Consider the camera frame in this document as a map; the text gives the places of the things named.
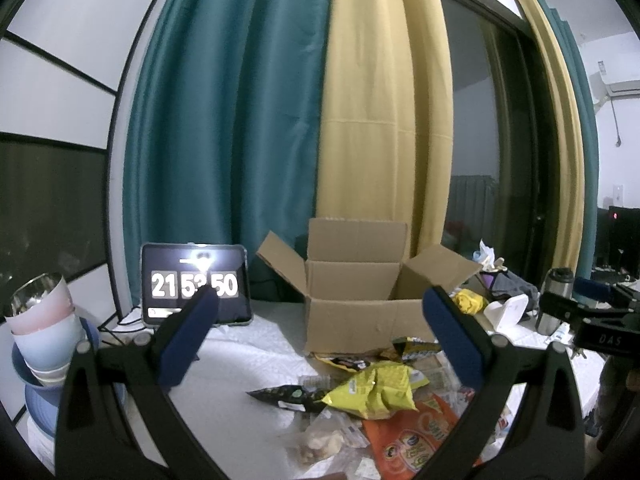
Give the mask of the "yellow chip bag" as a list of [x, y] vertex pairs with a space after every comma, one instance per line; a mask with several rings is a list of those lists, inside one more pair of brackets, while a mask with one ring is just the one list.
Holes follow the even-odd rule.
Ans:
[[415, 411], [413, 393], [429, 383], [420, 370], [411, 366], [379, 362], [330, 390], [321, 402], [361, 419], [388, 419], [399, 411]]

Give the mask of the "clear bag of pale snacks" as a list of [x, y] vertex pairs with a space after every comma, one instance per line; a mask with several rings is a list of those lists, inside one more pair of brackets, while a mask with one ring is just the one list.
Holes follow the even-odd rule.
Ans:
[[303, 431], [285, 434], [280, 440], [300, 466], [308, 467], [344, 450], [363, 450], [370, 445], [362, 423], [333, 408], [325, 408]]

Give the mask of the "steel thermos bottle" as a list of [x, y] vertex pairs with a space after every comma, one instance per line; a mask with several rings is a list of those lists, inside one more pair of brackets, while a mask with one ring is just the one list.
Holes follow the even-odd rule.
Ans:
[[562, 318], [556, 310], [562, 307], [565, 299], [572, 298], [574, 272], [566, 266], [552, 268], [544, 278], [539, 297], [539, 312], [536, 319], [536, 332], [544, 336], [552, 335], [561, 325]]

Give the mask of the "grey cloth bag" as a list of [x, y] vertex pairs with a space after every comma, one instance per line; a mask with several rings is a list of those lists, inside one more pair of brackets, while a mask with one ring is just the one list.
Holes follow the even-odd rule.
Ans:
[[527, 309], [537, 305], [539, 290], [510, 270], [480, 272], [480, 280], [491, 300], [506, 301], [509, 298], [525, 295], [528, 298]]

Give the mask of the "tablet showing clock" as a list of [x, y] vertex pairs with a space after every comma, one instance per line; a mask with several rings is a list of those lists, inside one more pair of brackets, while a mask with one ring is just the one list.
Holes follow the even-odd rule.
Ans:
[[140, 252], [140, 271], [145, 324], [160, 325], [204, 286], [219, 299], [217, 325], [253, 321], [247, 251], [241, 245], [146, 243]]

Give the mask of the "dark computer monitor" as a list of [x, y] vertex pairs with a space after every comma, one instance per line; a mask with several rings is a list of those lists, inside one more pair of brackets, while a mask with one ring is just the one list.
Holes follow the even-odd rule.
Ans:
[[640, 209], [609, 206], [598, 209], [594, 261], [601, 268], [639, 277]]

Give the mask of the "tissue pack on bag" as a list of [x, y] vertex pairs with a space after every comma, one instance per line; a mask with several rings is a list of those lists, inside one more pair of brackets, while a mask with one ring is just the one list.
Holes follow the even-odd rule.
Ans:
[[495, 249], [486, 245], [484, 240], [478, 243], [478, 249], [473, 252], [472, 260], [478, 263], [485, 272], [506, 270], [504, 259], [495, 255]]

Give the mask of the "yellow black snack bag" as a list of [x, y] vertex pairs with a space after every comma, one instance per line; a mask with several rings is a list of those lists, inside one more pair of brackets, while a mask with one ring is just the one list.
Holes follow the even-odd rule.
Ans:
[[314, 360], [344, 370], [344, 372], [355, 374], [365, 370], [372, 364], [381, 362], [400, 363], [398, 356], [383, 356], [382, 354], [325, 354], [311, 353]]

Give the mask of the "orange snack bag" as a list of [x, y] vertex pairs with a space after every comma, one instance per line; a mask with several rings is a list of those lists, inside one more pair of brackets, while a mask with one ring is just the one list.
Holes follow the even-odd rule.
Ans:
[[412, 479], [434, 456], [454, 429], [459, 416], [437, 394], [416, 402], [416, 410], [391, 418], [365, 420], [376, 468], [384, 480]]

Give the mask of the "brown cardboard box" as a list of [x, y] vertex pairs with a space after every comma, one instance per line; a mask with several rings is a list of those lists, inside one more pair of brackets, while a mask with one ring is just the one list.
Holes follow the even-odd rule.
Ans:
[[424, 292], [453, 292], [480, 265], [436, 244], [407, 259], [404, 222], [313, 218], [307, 255], [275, 232], [257, 255], [305, 298], [307, 354], [363, 354], [401, 337], [433, 342]]

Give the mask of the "black green snack bag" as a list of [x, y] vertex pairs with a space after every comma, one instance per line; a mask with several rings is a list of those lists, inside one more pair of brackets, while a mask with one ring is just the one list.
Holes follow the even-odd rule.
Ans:
[[281, 410], [318, 414], [326, 406], [322, 399], [328, 393], [326, 389], [283, 385], [249, 391], [247, 395]]

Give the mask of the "stack of pastel bowls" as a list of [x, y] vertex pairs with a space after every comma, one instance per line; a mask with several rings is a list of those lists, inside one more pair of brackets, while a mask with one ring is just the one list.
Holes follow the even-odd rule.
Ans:
[[2, 315], [13, 338], [11, 359], [24, 382], [26, 411], [36, 427], [54, 439], [74, 351], [81, 342], [99, 348], [99, 331], [77, 311], [59, 273], [40, 274], [19, 287]]

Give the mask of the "yellow curtain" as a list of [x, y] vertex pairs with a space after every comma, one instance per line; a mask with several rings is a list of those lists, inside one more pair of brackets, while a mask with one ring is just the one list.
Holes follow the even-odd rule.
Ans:
[[444, 232], [454, 90], [442, 0], [331, 0], [316, 214]]

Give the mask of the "teal curtain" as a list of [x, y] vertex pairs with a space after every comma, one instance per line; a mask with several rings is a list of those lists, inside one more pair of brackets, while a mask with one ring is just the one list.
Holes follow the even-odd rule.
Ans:
[[129, 295], [149, 242], [239, 244], [256, 300], [300, 295], [257, 255], [269, 233], [296, 250], [316, 209], [330, 0], [167, 0], [127, 133]]

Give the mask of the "wall air conditioner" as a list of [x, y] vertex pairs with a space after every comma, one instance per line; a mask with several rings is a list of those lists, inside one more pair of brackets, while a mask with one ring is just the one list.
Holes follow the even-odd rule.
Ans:
[[588, 76], [593, 104], [602, 106], [611, 100], [638, 99], [640, 88], [638, 79], [620, 78], [610, 70], [598, 70]]

